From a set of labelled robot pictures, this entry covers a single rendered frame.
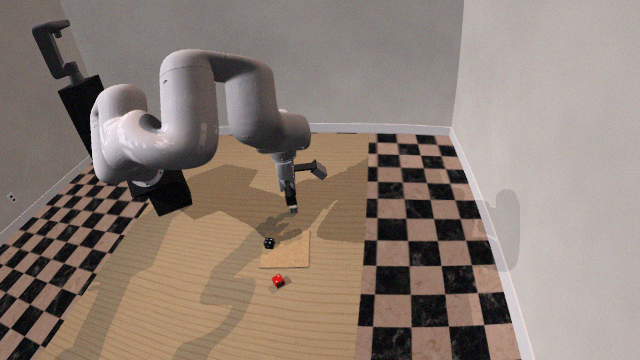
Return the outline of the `tan flat mat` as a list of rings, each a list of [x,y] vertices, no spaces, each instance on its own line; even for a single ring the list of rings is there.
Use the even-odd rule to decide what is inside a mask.
[[[273,249],[263,244],[260,268],[309,268],[310,230],[265,232],[273,238]]]

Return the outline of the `red die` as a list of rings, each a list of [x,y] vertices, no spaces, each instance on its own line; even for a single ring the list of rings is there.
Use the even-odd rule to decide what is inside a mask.
[[[275,277],[273,277],[272,281],[273,281],[273,283],[275,284],[275,286],[277,288],[280,288],[280,287],[285,285],[284,279],[281,277],[280,274],[278,274]]]

